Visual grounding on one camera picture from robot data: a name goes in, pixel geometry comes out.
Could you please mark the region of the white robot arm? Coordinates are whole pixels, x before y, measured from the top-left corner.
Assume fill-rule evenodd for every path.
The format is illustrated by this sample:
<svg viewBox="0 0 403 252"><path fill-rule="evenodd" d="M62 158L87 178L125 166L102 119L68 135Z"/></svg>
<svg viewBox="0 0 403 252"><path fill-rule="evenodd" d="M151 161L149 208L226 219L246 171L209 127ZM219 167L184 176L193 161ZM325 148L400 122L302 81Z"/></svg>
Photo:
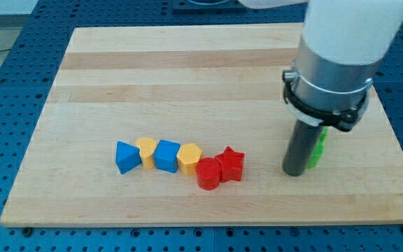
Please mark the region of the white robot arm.
<svg viewBox="0 0 403 252"><path fill-rule="evenodd" d="M308 0L297 56L283 71L284 100L311 126L348 132L403 22L403 0Z"/></svg>

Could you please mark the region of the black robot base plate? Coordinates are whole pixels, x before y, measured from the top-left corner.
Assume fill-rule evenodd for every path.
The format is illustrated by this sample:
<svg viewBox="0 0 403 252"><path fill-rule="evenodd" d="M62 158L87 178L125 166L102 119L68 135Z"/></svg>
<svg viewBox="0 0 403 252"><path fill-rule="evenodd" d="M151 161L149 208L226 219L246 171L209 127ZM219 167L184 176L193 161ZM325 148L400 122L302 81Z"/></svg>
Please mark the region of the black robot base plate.
<svg viewBox="0 0 403 252"><path fill-rule="evenodd" d="M238 0L171 0L172 11L243 11L246 7Z"/></svg>

